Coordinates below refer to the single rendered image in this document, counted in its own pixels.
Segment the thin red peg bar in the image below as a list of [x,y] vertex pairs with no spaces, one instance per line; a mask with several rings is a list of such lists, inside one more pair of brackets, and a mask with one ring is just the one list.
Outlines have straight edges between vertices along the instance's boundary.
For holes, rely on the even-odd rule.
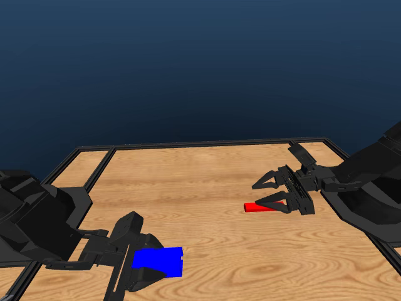
[[267,212],[267,211],[276,211],[272,208],[267,208],[265,206],[258,205],[256,203],[244,203],[244,211],[246,213],[253,213],[253,212]]

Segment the blue hollow socket block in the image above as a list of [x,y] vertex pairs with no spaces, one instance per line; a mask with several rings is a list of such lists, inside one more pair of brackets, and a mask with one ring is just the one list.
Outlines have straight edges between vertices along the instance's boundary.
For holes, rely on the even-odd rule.
[[143,248],[134,253],[132,268],[151,268],[166,274],[167,278],[179,278],[183,273],[182,247]]

